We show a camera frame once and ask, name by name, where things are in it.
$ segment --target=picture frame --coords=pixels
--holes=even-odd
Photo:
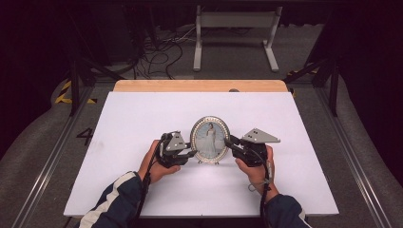
[[[222,119],[214,116],[199,119],[190,133],[191,147],[198,150],[195,157],[199,163],[219,164],[228,151],[224,139],[229,137],[229,128]]]

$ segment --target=person's right hand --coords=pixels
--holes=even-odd
[[[275,163],[273,160],[273,148],[266,145],[267,150],[267,167],[271,166],[272,179],[270,179],[269,187],[271,191],[267,193],[266,201],[270,200],[272,197],[278,194],[278,190],[274,185],[275,178]],[[249,181],[253,184],[256,190],[262,195],[263,193],[263,183],[265,179],[265,170],[263,165],[258,167],[248,167],[241,159],[235,159],[235,163],[238,165],[240,170],[248,176]]]

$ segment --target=person's left hand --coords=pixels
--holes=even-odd
[[[154,150],[155,150],[155,147],[157,146],[157,144],[158,144],[158,140],[155,140],[151,144],[150,149],[148,150],[148,152],[145,154],[145,156],[143,158],[142,164],[141,164],[139,172],[138,172],[138,174],[142,180],[144,179],[145,173],[147,172],[148,165],[151,161],[152,155],[154,153]],[[151,183],[159,181],[165,175],[174,174],[174,173],[178,172],[179,170],[181,170],[181,167],[179,165],[174,165],[170,168],[165,168],[157,162],[157,158],[154,158],[153,162],[155,162],[155,163],[151,166],[151,169],[150,169]]]

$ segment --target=floor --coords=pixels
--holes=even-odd
[[[180,34],[190,29],[180,28]],[[270,70],[262,48],[265,30],[227,28],[203,32],[200,72],[192,70],[195,38],[190,35],[178,46],[149,50],[147,58],[134,67],[135,72],[130,70],[123,75],[128,79],[167,79],[168,70],[175,79],[283,79],[289,71],[303,67],[321,29],[321,25],[278,28],[273,44],[277,73]],[[169,35],[159,32],[161,40]],[[166,67],[177,58],[176,63]],[[368,137],[342,77],[336,118],[326,105],[329,85],[313,88],[312,77],[306,75],[288,87],[295,91],[298,111],[340,214],[310,217],[309,223],[313,227],[403,227],[403,189]],[[77,136],[88,128],[96,129],[114,82],[98,77],[95,87],[81,87],[84,102],[73,117],[69,116],[71,104],[54,102],[64,84],[61,82],[49,98],[52,109],[29,125],[0,161],[0,227],[72,227],[77,222],[76,218],[63,216],[87,149],[86,139]],[[96,99],[97,103],[89,104],[87,99]],[[143,227],[150,226],[150,222],[144,221]],[[164,221],[163,226],[169,227],[169,222],[177,221]],[[222,227],[221,222],[228,224],[228,220],[208,220],[203,225]],[[243,227],[253,226],[253,222],[246,223]]]

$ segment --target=oval picture frame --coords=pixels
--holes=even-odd
[[[192,150],[198,150],[199,162],[218,164],[225,156],[228,147],[224,139],[229,140],[229,129],[225,122],[214,116],[199,119],[190,133]]]

